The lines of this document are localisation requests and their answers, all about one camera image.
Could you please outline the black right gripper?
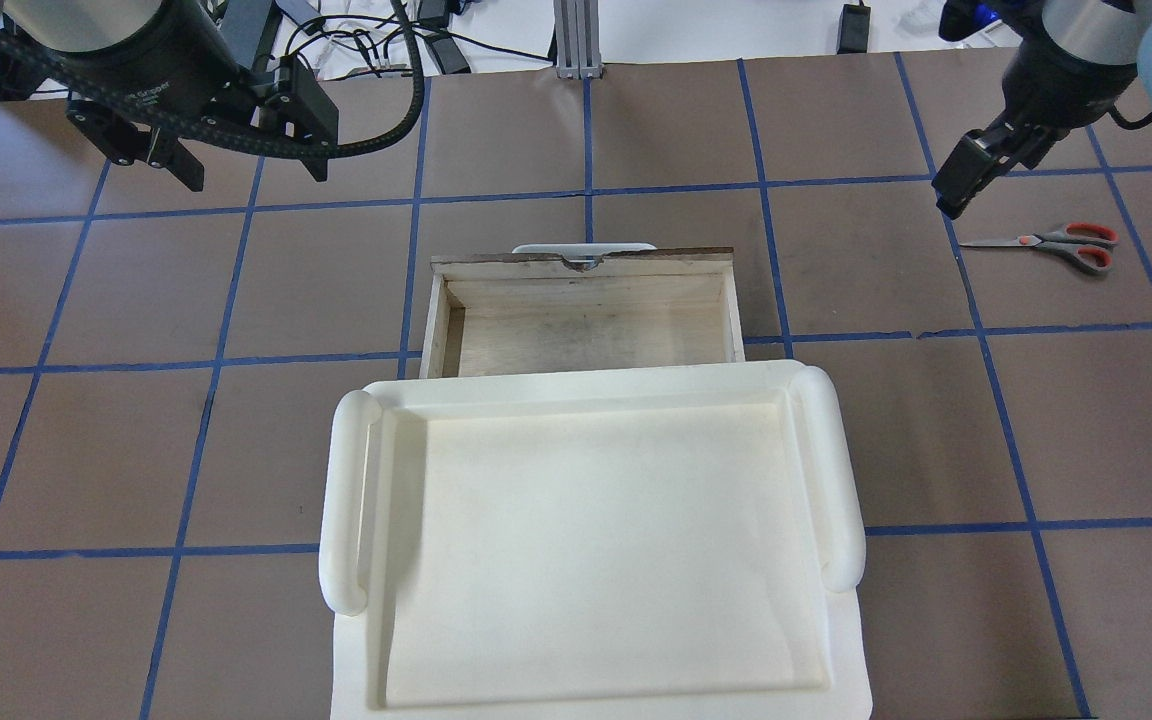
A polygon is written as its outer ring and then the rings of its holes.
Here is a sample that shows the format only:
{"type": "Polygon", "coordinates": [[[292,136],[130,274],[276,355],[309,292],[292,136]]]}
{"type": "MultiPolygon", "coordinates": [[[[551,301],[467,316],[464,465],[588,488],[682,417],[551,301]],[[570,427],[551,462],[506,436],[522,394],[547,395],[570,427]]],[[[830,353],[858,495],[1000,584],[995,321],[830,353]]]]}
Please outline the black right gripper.
{"type": "Polygon", "coordinates": [[[1056,41],[1021,41],[1002,78],[1005,109],[986,129],[965,132],[934,173],[937,209],[956,220],[993,179],[1016,164],[1036,168],[1058,141],[1111,114],[1135,78],[1134,61],[1102,65],[1056,41]]]}

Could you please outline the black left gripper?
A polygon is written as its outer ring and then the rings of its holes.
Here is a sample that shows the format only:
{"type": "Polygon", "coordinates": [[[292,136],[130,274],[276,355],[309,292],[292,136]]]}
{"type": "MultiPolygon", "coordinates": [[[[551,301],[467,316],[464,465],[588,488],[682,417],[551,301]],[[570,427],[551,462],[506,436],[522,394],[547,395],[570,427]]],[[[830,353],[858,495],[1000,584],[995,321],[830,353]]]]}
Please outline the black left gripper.
{"type": "MultiPolygon", "coordinates": [[[[338,106],[314,73],[291,56],[264,61],[265,69],[253,71],[225,50],[67,54],[67,68],[101,88],[99,97],[73,92],[67,119],[111,162],[166,170],[196,194],[205,168],[183,145],[187,132],[238,132],[253,156],[259,143],[280,138],[305,149],[335,145],[338,106]]],[[[297,161],[314,182],[329,177],[328,159],[297,161]]]]}

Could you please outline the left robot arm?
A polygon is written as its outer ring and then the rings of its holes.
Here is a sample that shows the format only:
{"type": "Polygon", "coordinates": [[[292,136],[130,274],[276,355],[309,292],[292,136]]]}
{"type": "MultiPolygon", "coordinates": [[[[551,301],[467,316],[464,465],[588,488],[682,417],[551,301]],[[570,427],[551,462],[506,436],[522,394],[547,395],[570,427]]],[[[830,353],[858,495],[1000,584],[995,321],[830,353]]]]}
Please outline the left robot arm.
{"type": "Polygon", "coordinates": [[[303,1],[5,1],[3,12],[5,33],[134,109],[314,147],[338,141],[338,106],[314,71],[273,51],[285,18],[321,26],[303,1]]]}

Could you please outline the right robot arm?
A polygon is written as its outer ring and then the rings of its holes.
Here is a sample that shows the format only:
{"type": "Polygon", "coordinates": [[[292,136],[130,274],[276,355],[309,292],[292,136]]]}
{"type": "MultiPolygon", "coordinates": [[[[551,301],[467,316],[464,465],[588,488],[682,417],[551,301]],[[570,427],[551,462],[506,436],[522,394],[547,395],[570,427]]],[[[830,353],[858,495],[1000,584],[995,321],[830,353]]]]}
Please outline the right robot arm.
{"type": "Polygon", "coordinates": [[[1020,36],[1001,90],[1005,109],[970,129],[932,181],[958,218],[993,179],[1033,169],[1075,129],[1111,118],[1152,126],[1152,1],[948,1],[940,35],[961,40],[991,14],[1020,36]]]}

